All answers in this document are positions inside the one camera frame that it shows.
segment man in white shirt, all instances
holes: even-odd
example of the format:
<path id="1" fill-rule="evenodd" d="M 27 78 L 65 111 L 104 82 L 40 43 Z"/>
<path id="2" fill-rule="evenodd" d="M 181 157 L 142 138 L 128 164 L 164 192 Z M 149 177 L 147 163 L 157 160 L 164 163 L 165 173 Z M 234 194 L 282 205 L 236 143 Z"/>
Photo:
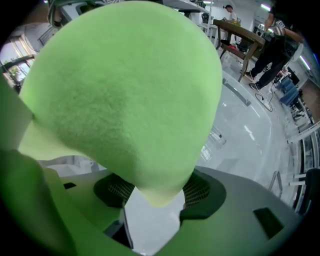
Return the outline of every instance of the man in white shirt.
<path id="1" fill-rule="evenodd" d="M 227 4 L 225 7 L 226 11 L 228 13 L 230 13 L 230 17 L 229 17 L 229 21 L 236 21 L 237 20 L 237 15 L 234 12 L 234 9 L 232 8 L 232 6 L 230 4 Z"/>
<path id="2" fill-rule="evenodd" d="M 230 17 L 229 17 L 228 21 L 232 22 L 232 21 L 236 21 L 237 20 L 237 15 L 234 12 L 234 9 L 232 8 L 232 6 L 230 4 L 227 4 L 223 8 L 225 8 L 226 11 L 228 13 L 230 13 Z M 227 37 L 228 37 L 228 33 L 225 33 L 225 38 L 224 39 L 227 40 Z M 236 37 L 234 35 L 232 35 L 231 39 L 230 39 L 230 44 L 234 44 L 234 43 L 236 43 Z"/>

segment black slot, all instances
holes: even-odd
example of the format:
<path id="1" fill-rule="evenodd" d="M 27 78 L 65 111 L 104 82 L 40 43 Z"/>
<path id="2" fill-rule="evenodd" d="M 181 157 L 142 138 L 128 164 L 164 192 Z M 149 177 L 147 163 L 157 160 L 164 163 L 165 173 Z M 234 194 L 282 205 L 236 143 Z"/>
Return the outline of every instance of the black slot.
<path id="1" fill-rule="evenodd" d="M 268 208 L 256 209 L 253 213 L 260 222 L 268 239 L 273 238 L 284 228 L 281 222 Z"/>
<path id="2" fill-rule="evenodd" d="M 104 233 L 119 242 L 120 244 L 133 249 L 133 243 L 130 238 L 130 235 L 126 232 L 125 224 L 120 223 L 118 220 L 116 220 L 114 223 L 109 226 Z"/>
<path id="3" fill-rule="evenodd" d="M 76 184 L 74 184 L 74 183 L 72 183 L 72 182 L 68 182 L 68 183 L 66 183 L 66 184 L 63 184 L 63 186 L 64 186 L 64 188 L 65 188 L 66 190 L 68 190 L 68 189 L 71 189 L 71 188 L 75 187 Z"/>

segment white wall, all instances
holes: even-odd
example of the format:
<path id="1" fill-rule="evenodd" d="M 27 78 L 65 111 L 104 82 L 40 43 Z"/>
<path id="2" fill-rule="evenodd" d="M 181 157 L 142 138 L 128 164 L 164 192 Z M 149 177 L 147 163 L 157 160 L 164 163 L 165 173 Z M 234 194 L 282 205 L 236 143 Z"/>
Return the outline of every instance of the white wall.
<path id="1" fill-rule="evenodd" d="M 254 13 L 255 19 L 259 21 L 259 24 L 265 24 L 266 19 L 269 16 L 269 12 L 261 7 L 258 7 Z"/>
<path id="2" fill-rule="evenodd" d="M 235 6 L 230 1 L 218 1 L 218 0 L 214 1 L 214 4 L 212 5 L 212 10 L 211 10 L 211 15 L 213 16 L 214 19 L 222 20 L 224 17 L 229 19 L 230 13 L 223 8 L 223 6 L 226 6 L 226 5 L 231 5 L 233 7 L 233 11 L 235 12 L 236 17 L 241 20 L 241 27 L 249 31 L 253 30 L 255 12 L 245 7 Z M 208 11 L 210 11 L 210 5 L 207 5 L 205 8 Z"/>

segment white floor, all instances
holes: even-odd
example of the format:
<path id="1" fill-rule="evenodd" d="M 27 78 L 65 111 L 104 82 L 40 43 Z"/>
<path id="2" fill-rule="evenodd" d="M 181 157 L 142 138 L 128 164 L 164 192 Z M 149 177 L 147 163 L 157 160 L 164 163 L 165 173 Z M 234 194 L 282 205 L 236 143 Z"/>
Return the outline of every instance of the white floor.
<path id="1" fill-rule="evenodd" d="M 212 132 L 197 165 L 246 177 L 266 188 L 275 171 L 280 171 L 283 179 L 298 173 L 297 146 L 287 143 L 287 138 L 296 134 L 297 130 L 290 110 L 279 102 L 281 93 L 272 89 L 276 92 L 271 101 L 273 111 L 269 112 L 256 99 L 256 91 L 248 86 L 247 78 L 237 82 L 242 69 L 241 61 L 228 52 L 221 61 L 225 78 L 221 100 Z M 250 61 L 249 66 L 253 68 L 254 62 Z M 270 100 L 272 93 L 269 88 L 266 86 L 260 93 Z M 86 167 L 82 171 L 81 164 L 76 169 L 69 165 L 65 170 L 57 166 L 54 168 L 60 176 L 91 171 L 91 164 L 87 161 L 83 166 Z M 272 192 L 279 194 L 277 182 Z M 284 202 L 292 205 L 294 196 L 294 187 L 283 187 L 281 199 Z M 125 206 L 134 251 L 153 255 L 160 250 L 179 230 L 179 213 L 184 202 L 181 191 L 167 207 L 153 208 L 135 189 Z"/>

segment sneaker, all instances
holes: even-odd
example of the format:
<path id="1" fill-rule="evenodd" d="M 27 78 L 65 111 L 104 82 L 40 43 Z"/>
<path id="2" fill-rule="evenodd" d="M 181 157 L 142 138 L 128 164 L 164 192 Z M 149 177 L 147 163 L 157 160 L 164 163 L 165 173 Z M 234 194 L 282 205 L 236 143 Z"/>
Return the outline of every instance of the sneaker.
<path id="1" fill-rule="evenodd" d="M 256 91 L 262 89 L 262 87 L 261 87 L 261 85 L 259 84 L 259 82 L 256 82 L 256 83 L 251 82 L 251 83 L 249 83 L 249 86 L 250 86 L 253 90 L 256 90 Z"/>
<path id="2" fill-rule="evenodd" d="M 253 82 L 254 79 L 255 79 L 254 76 L 251 76 L 251 73 L 250 73 L 250 72 L 245 72 L 245 73 L 244 73 L 244 76 L 245 76 L 246 78 L 248 78 L 250 82 Z"/>

